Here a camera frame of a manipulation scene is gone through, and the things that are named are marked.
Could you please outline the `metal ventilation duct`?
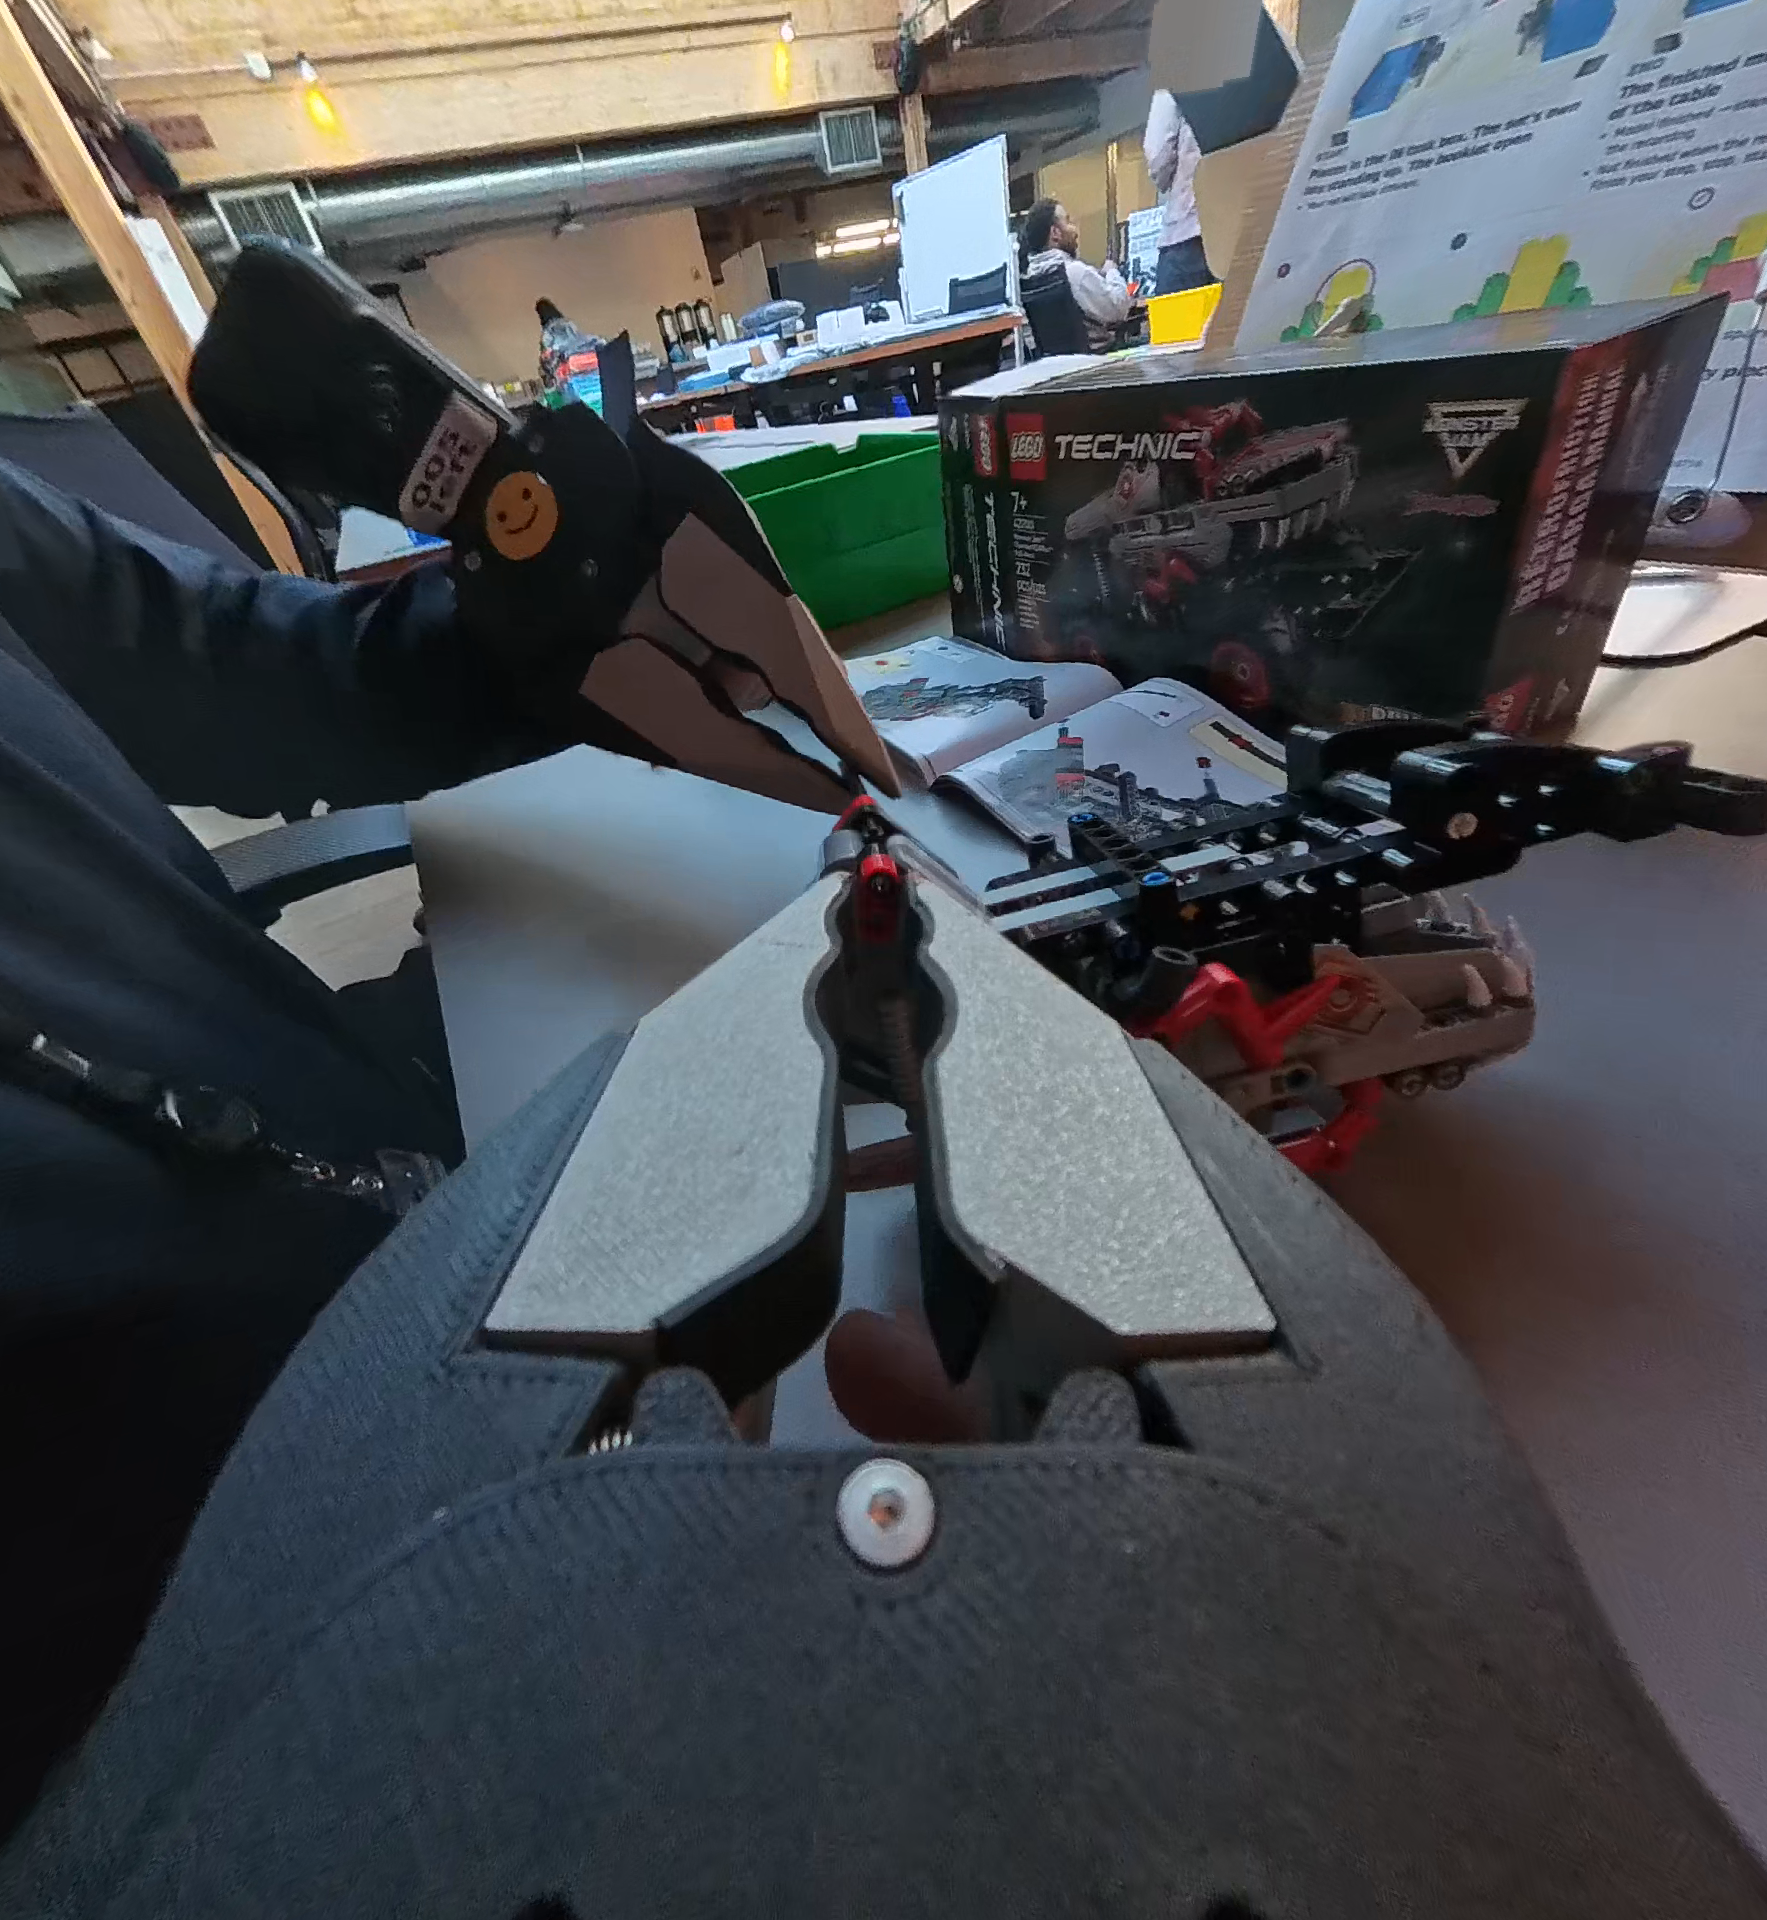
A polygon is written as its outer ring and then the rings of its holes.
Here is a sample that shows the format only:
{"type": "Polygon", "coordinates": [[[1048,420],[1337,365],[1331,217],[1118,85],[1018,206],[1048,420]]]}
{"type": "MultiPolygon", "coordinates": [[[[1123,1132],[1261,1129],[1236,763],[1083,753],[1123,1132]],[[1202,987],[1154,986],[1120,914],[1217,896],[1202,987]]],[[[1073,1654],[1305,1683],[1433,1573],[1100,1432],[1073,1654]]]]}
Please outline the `metal ventilation duct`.
{"type": "Polygon", "coordinates": [[[324,252],[436,252],[523,225],[791,193],[883,174],[901,157],[895,116],[869,106],[689,138],[568,145],[453,162],[296,180],[324,252]]]}

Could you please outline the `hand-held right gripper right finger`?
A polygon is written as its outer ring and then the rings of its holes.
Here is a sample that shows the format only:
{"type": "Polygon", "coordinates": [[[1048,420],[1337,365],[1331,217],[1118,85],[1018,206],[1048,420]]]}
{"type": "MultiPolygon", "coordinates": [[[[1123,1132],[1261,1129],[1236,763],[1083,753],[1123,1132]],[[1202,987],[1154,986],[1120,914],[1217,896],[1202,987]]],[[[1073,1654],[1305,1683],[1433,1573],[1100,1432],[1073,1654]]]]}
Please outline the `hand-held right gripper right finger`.
{"type": "Polygon", "coordinates": [[[1277,1318],[1132,1039],[918,891],[922,1312],[950,1378],[1257,1353],[1277,1318]]]}

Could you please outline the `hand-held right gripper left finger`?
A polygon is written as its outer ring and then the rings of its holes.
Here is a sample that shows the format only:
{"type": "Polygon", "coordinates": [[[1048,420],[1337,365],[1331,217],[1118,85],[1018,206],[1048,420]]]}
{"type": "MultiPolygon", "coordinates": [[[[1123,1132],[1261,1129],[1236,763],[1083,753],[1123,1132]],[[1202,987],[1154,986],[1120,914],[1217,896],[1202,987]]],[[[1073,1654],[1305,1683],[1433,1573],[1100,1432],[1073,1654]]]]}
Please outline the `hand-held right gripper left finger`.
{"type": "Polygon", "coordinates": [[[487,1344],[702,1373],[746,1404],[841,1300],[827,875],[635,1024],[487,1312],[487,1344]]]}

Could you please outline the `black office chair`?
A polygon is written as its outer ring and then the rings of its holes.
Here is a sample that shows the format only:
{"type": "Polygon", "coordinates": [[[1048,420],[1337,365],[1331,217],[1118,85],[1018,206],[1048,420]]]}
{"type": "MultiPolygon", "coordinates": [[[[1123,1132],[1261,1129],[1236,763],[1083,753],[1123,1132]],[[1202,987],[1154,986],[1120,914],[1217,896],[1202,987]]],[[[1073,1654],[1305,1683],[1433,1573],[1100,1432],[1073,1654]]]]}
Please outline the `black office chair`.
{"type": "Polygon", "coordinates": [[[235,896],[258,925],[303,900],[414,864],[409,813],[402,804],[324,813],[213,846],[235,896]]]}

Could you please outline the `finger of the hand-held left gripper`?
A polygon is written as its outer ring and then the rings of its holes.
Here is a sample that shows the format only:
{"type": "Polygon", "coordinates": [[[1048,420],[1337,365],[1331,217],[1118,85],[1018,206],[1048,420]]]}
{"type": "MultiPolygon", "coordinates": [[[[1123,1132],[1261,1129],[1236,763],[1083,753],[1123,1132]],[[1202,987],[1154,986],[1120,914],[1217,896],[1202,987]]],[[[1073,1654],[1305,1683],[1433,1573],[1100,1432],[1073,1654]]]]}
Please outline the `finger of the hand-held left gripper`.
{"type": "Polygon", "coordinates": [[[582,698],[640,739],[656,763],[821,814],[845,814],[859,785],[748,718],[715,684],[647,638],[601,652],[582,698]]]}
{"type": "Polygon", "coordinates": [[[656,577],[628,614],[628,635],[656,646],[706,677],[715,654],[753,665],[771,703],[807,725],[858,787],[899,797],[890,750],[872,725],[808,607],[770,577],[768,547],[753,560],[701,515],[684,515],[664,542],[656,577]]]}

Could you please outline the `whiteboard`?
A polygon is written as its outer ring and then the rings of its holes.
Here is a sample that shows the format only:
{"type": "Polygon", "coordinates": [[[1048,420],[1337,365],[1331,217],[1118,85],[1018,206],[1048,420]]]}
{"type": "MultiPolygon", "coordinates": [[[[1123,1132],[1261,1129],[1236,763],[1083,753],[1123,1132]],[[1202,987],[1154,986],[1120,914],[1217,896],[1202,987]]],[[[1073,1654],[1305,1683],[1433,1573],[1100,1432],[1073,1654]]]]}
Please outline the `whiteboard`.
{"type": "Polygon", "coordinates": [[[1014,293],[1010,146],[992,134],[894,184],[909,323],[1008,309],[1014,293]]]}

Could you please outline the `green plastic bin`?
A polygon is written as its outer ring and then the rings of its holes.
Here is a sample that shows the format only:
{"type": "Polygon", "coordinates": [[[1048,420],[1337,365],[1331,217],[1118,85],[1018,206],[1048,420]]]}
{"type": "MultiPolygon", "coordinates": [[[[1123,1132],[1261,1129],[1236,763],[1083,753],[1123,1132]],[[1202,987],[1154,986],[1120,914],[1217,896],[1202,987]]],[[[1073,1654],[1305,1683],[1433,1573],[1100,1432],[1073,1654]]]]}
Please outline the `green plastic bin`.
{"type": "Polygon", "coordinates": [[[796,596],[824,630],[894,613],[950,583],[934,430],[863,433],[726,468],[796,596]]]}

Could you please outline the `open instruction booklet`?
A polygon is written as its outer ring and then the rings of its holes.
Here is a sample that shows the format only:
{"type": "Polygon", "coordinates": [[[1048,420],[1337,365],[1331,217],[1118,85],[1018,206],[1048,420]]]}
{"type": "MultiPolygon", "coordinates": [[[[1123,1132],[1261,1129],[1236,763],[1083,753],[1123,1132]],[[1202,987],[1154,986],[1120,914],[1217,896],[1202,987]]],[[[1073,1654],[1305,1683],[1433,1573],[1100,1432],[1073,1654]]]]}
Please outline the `open instruction booklet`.
{"type": "Polygon", "coordinates": [[[853,660],[872,725],[924,789],[969,799],[1029,845],[1067,849],[1094,813],[1144,842],[1279,799],[1281,743],[1174,681],[1126,687],[1089,661],[1008,660],[922,638],[853,660]]]}

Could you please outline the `printed instruction sheet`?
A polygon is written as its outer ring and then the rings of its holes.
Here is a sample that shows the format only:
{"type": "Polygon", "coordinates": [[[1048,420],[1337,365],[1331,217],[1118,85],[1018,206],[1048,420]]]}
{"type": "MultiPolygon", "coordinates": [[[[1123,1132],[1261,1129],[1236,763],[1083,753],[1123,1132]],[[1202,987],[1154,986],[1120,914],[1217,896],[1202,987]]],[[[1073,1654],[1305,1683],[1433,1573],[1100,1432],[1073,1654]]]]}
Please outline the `printed instruction sheet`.
{"type": "Polygon", "coordinates": [[[1767,2],[1356,5],[1237,348],[1725,297],[1672,482],[1767,493],[1767,2]]]}

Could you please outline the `black grey lego truck model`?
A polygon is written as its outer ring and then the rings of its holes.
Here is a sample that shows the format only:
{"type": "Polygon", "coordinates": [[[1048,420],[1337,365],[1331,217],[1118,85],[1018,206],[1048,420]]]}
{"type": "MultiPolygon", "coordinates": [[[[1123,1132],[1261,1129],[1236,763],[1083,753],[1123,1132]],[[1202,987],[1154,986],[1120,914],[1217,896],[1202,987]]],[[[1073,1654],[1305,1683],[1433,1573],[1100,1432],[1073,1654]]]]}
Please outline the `black grey lego truck model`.
{"type": "Polygon", "coordinates": [[[1471,883],[1575,837],[1767,834],[1767,779],[1683,741],[1606,752],[1439,723],[1292,728],[1283,781],[1199,825],[1076,802],[1067,845],[969,906],[1129,1036],[1162,1045],[1311,1177],[1391,1096],[1525,1048],[1536,962],[1471,883]]]}

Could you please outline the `black toy set box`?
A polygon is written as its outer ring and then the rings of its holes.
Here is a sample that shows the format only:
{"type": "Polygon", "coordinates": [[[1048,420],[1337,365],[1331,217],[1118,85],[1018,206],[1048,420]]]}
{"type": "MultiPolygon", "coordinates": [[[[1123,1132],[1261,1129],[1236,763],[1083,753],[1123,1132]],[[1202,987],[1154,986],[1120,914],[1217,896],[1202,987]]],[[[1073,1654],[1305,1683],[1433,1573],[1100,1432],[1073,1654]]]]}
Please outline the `black toy set box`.
{"type": "Polygon", "coordinates": [[[938,412],[954,634],[1287,727],[1564,732],[1725,314],[1672,297],[973,382],[938,412]]]}

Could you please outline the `person's right hand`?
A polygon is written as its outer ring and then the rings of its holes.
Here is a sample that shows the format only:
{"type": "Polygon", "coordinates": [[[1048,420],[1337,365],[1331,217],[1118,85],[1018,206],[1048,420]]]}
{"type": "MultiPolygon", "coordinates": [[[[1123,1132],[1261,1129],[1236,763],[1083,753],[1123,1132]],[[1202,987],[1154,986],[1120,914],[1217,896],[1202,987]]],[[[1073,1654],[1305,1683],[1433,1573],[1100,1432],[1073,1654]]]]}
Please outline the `person's right hand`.
{"type": "Polygon", "coordinates": [[[947,1376],[918,1307],[853,1307],[822,1339],[827,1392],[841,1418],[877,1443],[947,1446],[987,1438],[967,1385],[947,1376]]]}

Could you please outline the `long wooden edged table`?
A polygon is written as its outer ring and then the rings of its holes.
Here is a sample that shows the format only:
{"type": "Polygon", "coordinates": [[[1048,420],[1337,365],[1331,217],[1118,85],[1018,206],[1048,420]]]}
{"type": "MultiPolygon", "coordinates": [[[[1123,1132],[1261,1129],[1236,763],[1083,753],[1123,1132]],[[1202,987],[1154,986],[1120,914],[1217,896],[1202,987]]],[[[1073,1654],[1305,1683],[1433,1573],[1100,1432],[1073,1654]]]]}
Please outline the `long wooden edged table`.
{"type": "Polygon", "coordinates": [[[836,420],[930,417],[936,404],[1020,361],[1018,308],[901,328],[880,342],[787,354],[766,379],[746,373],[702,392],[643,395],[637,413],[664,433],[728,420],[736,430],[836,420]]]}

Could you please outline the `person's left forearm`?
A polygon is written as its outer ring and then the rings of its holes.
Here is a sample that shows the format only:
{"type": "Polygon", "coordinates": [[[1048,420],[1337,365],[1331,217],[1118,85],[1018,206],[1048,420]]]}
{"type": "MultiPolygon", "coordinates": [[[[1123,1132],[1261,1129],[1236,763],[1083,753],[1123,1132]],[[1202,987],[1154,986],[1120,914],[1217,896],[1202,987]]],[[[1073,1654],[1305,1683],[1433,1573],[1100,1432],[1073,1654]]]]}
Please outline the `person's left forearm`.
{"type": "Polygon", "coordinates": [[[0,458],[0,620],[161,799],[403,804],[589,741],[470,635],[446,567],[331,586],[225,564],[0,458]]]}

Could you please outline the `white stand base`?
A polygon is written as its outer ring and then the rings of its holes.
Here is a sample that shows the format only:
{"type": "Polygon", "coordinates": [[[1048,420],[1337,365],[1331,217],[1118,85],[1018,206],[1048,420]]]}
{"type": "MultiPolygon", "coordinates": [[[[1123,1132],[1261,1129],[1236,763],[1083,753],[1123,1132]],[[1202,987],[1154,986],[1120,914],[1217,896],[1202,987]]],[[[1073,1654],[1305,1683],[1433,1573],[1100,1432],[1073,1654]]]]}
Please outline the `white stand base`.
{"type": "Polygon", "coordinates": [[[1750,638],[1767,638],[1767,572],[1639,564],[1600,664],[1622,670],[1687,665],[1750,638]]]}

